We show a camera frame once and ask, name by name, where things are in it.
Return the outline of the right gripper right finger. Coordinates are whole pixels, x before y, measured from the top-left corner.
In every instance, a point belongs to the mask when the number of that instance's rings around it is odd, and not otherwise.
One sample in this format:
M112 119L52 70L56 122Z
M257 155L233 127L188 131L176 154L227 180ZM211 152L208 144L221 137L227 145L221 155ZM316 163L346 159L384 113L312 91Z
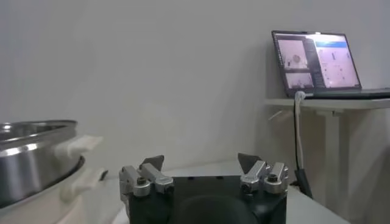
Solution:
M245 194L265 191L269 194L283 194L287 191L288 167L284 163L273 165L259 156L238 154L238 161L243 171L239 178L240 188Z

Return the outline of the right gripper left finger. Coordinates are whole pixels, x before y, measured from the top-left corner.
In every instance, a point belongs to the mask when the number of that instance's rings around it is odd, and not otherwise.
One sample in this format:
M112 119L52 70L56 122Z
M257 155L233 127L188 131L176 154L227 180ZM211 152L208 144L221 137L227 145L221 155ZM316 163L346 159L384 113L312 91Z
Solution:
M152 189L159 194L168 194L174 190L174 179L161 172L164 155L144 159L136 168L124 166L119 171L119 195L121 201L128 201L133 195L138 198L147 197Z

